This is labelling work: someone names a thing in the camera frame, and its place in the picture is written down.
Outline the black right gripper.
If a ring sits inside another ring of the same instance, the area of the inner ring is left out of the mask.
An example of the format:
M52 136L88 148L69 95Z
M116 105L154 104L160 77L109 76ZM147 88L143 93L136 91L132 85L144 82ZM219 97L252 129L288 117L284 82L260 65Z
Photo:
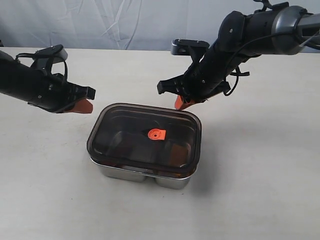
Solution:
M182 75L161 80L157 84L159 94L168 92L177 95L174 103L176 110L202 104L207 99L230 90L230 84L224 81L224 69L219 66L198 66Z

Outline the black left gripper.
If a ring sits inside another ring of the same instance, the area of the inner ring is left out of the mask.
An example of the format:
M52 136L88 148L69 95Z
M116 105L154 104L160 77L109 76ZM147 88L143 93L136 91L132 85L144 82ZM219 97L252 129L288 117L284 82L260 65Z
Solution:
M77 113L91 114L96 90L89 86L82 86L68 82L61 73L50 76L50 82L36 99L27 102L28 105L38 107L49 113Z

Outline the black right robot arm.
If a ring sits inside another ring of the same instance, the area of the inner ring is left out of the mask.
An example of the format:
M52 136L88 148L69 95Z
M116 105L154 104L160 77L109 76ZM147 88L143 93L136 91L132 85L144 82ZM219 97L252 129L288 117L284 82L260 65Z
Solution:
M240 65L262 55L300 53L304 48L320 48L320 16L288 2L270 4L246 15L232 11L222 21L217 39L209 44L202 40L175 39L171 54L190 56L191 65L181 75L161 80L159 94L177 95L175 108L184 110L218 94L229 96L235 90L228 76L246 77Z

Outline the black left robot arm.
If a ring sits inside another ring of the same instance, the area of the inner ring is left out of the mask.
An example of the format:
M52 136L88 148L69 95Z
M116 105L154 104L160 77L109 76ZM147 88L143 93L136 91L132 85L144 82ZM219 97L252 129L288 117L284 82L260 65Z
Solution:
M16 57L1 51L0 92L49 113L91 114L95 89L69 82L66 65L64 73L52 73L53 65L67 58L61 44Z

